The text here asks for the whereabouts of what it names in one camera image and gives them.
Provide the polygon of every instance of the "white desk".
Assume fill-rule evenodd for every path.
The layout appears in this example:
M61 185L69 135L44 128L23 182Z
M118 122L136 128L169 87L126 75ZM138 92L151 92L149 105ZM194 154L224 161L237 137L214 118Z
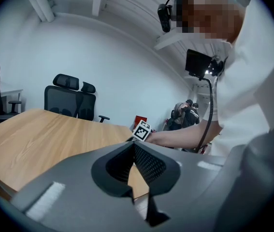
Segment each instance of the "white desk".
M16 89L15 87L11 86L10 84L0 82L0 96L1 97L17 94L18 95L17 100L20 101L21 92L22 92L22 89ZM21 104L17 104L17 106L16 106L17 112L21 111L21 109L19 108L20 105Z

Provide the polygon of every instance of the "neck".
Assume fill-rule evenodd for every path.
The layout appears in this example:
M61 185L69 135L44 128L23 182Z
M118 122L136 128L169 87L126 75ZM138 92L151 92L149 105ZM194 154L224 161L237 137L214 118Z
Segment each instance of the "neck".
M227 39L227 42L229 42L230 44L233 44L235 40L238 38L245 17L245 8L241 5L238 5L238 10L234 11L236 12L236 14L233 15L235 18L233 21L234 30L233 33L230 34L230 37Z

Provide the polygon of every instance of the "person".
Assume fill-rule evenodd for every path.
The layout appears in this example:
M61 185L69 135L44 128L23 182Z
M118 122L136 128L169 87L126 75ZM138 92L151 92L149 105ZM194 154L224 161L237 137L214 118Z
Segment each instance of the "person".
M182 114L182 128L187 128L189 126L193 126L194 124L198 125L199 120L199 114L197 112L199 105L197 103L193 103L191 107L186 107L183 110Z
M175 117L171 118L172 124L169 126L171 131L179 130L182 128L182 112L183 108L190 107L193 104L192 100L187 100L186 102L179 102L174 106Z
M213 83L213 117L203 145L226 157L270 126L255 93L274 69L274 18L261 0L245 8L236 0L182 0L182 26L206 38L231 44L223 71ZM196 148L209 119L210 106L198 125L149 135L147 142Z

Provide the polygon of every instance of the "white shirt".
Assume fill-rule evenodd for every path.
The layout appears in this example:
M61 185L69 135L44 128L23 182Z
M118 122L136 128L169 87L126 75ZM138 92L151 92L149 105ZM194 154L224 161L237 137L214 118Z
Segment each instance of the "white shirt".
M254 93L273 69L274 19L261 0L251 0L225 70L213 84L212 121L223 130L212 141L211 155L226 157L234 146L269 131ZM208 120L209 113L210 106L203 119Z

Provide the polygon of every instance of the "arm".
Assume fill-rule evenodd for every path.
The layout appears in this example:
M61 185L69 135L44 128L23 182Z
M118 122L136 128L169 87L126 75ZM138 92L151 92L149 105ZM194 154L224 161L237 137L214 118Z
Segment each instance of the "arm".
M184 129L155 132L149 135L146 142L166 147L195 148L198 146L207 123L207 120L202 120L198 125ZM218 121L212 121L203 144L212 141L221 130Z

